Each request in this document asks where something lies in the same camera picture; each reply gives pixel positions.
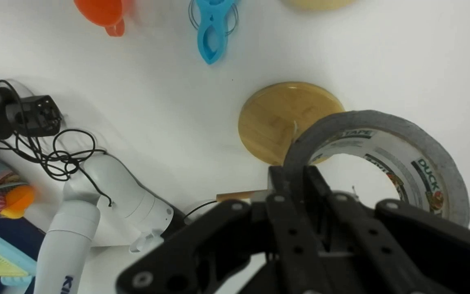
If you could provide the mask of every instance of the orange cup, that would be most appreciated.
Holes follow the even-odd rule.
[[[77,9],[90,22],[104,27],[109,36],[124,34],[123,15],[128,12],[131,0],[73,0]]]

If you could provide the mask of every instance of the orange handle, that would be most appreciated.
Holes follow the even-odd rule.
[[[115,26],[106,27],[104,29],[111,37],[121,37],[124,35],[124,20],[121,18],[121,20]]]

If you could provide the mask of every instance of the blue clip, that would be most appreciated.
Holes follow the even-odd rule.
[[[220,56],[224,54],[228,37],[228,25],[226,24],[226,15],[230,11],[235,0],[195,0],[201,11],[201,24],[197,33],[197,45],[204,61],[211,65]],[[218,48],[213,51],[208,44],[208,29],[213,28],[214,34],[217,36]]]

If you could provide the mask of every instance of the orange object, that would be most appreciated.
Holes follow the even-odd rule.
[[[24,212],[34,202],[34,188],[28,185],[13,188],[5,195],[5,200],[5,210]]]
[[[5,208],[0,212],[0,215],[5,216],[8,219],[20,219],[24,216],[24,210],[15,211],[9,208]]]
[[[73,0],[77,9],[90,22],[104,27],[108,35],[124,34],[123,16],[131,6],[131,0]]]

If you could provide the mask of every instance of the duct tape roll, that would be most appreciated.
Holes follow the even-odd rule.
[[[401,200],[469,225],[467,189],[446,149],[414,123],[374,110],[329,115],[293,142],[284,160],[293,195],[302,195],[304,166],[341,153],[379,167]]]

